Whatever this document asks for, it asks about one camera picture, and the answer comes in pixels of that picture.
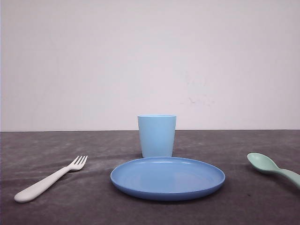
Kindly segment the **light blue plastic cup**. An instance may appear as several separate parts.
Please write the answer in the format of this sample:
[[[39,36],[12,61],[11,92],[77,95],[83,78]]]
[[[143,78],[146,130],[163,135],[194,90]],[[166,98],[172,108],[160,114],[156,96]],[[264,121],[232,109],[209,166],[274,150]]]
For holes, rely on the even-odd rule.
[[[142,157],[171,157],[175,127],[175,115],[139,115],[138,128]]]

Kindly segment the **white plastic fork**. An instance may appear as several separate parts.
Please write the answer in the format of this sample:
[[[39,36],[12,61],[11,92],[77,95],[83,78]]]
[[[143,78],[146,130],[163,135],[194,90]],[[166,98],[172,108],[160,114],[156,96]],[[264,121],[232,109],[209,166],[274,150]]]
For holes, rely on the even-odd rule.
[[[22,190],[14,196],[14,200],[18,203],[30,202],[33,199],[39,197],[44,193],[51,185],[53,185],[58,179],[70,171],[79,171],[81,170],[88,156],[78,156],[71,164],[65,166],[58,171],[52,173],[46,178],[40,180],[39,182],[29,186],[28,188]]]

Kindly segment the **mint green plastic spoon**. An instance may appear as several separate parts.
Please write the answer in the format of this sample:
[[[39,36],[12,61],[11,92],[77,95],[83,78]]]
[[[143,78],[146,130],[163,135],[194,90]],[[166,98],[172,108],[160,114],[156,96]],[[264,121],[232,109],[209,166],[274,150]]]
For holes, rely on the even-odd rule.
[[[283,168],[279,168],[277,164],[268,156],[261,153],[248,153],[247,159],[250,164],[259,172],[264,174],[276,173],[284,176],[291,181],[298,189],[300,188],[300,175]]]

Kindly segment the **blue plastic plate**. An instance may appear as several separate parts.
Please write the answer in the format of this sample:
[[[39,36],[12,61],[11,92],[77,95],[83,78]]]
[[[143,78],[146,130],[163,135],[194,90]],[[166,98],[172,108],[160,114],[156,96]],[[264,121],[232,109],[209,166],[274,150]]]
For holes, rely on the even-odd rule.
[[[186,201],[219,190],[225,174],[219,168],[182,157],[148,157],[123,163],[110,174],[121,192],[155,201]]]

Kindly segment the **grey table cloth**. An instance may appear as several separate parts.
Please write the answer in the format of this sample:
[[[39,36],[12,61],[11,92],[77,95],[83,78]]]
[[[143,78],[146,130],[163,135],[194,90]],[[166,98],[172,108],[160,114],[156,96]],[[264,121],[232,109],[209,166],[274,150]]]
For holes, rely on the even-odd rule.
[[[298,130],[178,130],[173,154],[220,168],[224,185],[185,202],[128,196],[110,181],[118,165],[140,158],[137,131],[1,133],[0,222],[3,225],[297,225],[300,191],[280,175],[255,170],[258,152],[278,166],[300,171]],[[39,197],[14,196],[78,156],[84,167],[58,179]]]

